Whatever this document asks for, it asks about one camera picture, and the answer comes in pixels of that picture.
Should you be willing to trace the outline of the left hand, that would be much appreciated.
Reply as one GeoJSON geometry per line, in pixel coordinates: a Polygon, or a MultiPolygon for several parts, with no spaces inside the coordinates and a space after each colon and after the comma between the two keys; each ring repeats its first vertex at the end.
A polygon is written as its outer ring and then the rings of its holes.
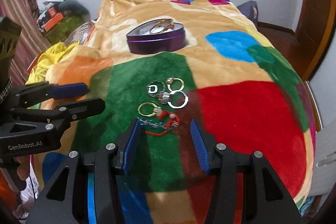
{"type": "Polygon", "coordinates": [[[15,159],[19,163],[17,174],[21,180],[26,180],[30,175],[30,156],[20,156],[15,159]]]}

